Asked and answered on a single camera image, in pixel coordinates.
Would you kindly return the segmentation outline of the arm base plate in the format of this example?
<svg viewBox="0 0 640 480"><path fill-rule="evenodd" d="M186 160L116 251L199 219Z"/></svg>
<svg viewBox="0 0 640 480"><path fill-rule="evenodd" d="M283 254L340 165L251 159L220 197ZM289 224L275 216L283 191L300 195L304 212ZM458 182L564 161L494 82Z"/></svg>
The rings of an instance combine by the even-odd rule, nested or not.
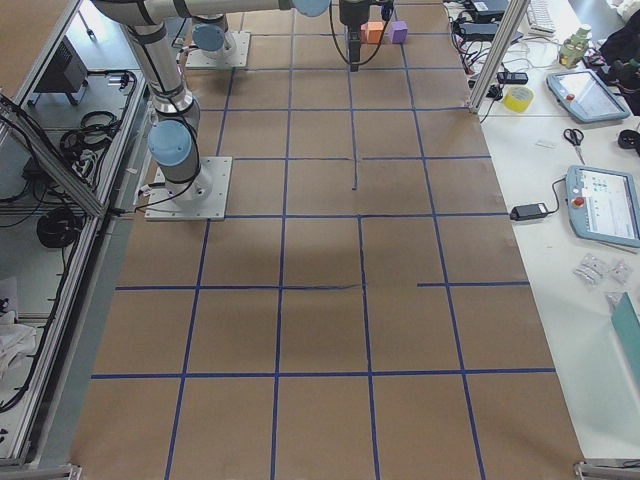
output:
<svg viewBox="0 0 640 480"><path fill-rule="evenodd" d="M192 70L228 70L247 64L251 33L228 31L213 35L194 34L186 68Z"/></svg>
<svg viewBox="0 0 640 480"><path fill-rule="evenodd" d="M148 221L196 221L225 219L229 184L232 171L231 157L204 156L200 158L200 173L191 186L180 193L185 186L167 183L159 167L156 168L154 181L164 186L154 189L145 209Z"/></svg>

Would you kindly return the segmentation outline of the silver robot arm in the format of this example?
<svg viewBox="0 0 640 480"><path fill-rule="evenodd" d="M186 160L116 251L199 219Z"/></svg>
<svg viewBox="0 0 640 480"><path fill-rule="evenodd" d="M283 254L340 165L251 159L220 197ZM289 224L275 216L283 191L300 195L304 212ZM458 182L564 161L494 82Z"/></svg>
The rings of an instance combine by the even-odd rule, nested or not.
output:
<svg viewBox="0 0 640 480"><path fill-rule="evenodd" d="M328 1L95 1L100 13L118 23L149 82L158 124L148 147L165 179L171 200L188 202L209 195L211 181L203 172L197 144L200 107L188 89L167 38L169 18L205 18L206 27L228 13L295 9L317 17Z"/></svg>
<svg viewBox="0 0 640 480"><path fill-rule="evenodd" d="M345 28L346 49L338 54L352 72L373 59L361 58L361 46L380 46L394 12L392 1L340 1L339 21ZM221 70L247 64L251 34L232 31L224 14L192 19L192 42L183 48L189 69Z"/></svg>

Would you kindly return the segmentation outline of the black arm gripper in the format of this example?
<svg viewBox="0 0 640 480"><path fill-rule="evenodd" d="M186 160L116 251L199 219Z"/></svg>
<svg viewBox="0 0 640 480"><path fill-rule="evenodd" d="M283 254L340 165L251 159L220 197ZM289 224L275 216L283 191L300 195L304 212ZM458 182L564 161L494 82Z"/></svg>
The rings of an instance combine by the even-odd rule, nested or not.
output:
<svg viewBox="0 0 640 480"><path fill-rule="evenodd" d="M340 22L347 28L348 62L351 72L357 72L361 58L361 26L369 21L371 2L368 0L340 0Z"/></svg>

